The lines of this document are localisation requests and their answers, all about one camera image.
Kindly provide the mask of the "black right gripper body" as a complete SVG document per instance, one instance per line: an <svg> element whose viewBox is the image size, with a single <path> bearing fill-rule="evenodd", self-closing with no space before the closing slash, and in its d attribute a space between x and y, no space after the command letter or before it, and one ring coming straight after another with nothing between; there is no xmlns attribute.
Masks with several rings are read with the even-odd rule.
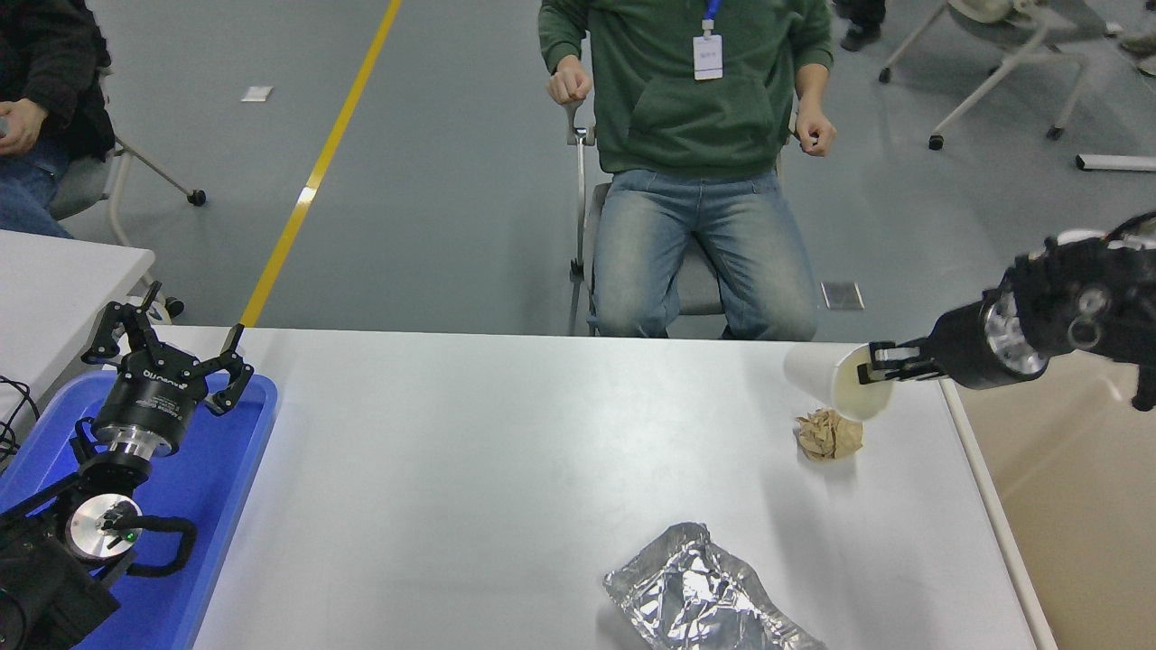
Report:
<svg viewBox="0 0 1156 650"><path fill-rule="evenodd" d="M925 355L944 376L964 387L996 387L1000 371L986 342L983 302L958 306L938 317L925 340Z"/></svg>

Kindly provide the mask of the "person's left hand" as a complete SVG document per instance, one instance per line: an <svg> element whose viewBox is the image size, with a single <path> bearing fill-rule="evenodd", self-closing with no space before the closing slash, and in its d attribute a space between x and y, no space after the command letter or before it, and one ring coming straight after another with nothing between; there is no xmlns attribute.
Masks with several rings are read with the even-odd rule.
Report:
<svg viewBox="0 0 1156 650"><path fill-rule="evenodd" d="M833 148L837 128L827 119L822 104L809 99L801 102L798 104L795 117L794 135L801 152L812 157L827 157Z"/></svg>

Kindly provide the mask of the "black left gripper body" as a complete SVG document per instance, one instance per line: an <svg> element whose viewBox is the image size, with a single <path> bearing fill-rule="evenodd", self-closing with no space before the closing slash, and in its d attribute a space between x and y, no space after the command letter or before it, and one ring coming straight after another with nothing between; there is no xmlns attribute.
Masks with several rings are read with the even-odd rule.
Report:
<svg viewBox="0 0 1156 650"><path fill-rule="evenodd" d="M157 433L166 444L181 444L198 402L208 393L200 361L185 350L162 346L158 359L149 350L131 350L118 365L108 399L94 419L94 436L110 444L114 433L136 428Z"/></svg>

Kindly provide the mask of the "person's hand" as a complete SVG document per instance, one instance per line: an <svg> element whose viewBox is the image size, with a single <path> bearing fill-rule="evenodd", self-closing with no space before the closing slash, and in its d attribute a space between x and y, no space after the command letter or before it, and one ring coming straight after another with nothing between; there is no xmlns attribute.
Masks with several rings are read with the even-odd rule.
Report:
<svg viewBox="0 0 1156 650"><path fill-rule="evenodd" d="M34 99L21 98L3 99L1 103L1 116L7 121L8 127L1 136L1 156L18 157L24 156L34 149L34 145L40 139L42 125L44 125L49 112Z"/></svg>

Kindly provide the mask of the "person's right hand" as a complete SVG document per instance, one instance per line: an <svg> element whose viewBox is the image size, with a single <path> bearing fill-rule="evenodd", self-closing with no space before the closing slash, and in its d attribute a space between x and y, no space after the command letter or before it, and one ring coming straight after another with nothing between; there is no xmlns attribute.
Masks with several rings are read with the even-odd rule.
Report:
<svg viewBox="0 0 1156 650"><path fill-rule="evenodd" d="M566 106L590 96L593 90L593 79L590 71L583 66L581 58L566 54L555 66L544 89L558 106Z"/></svg>

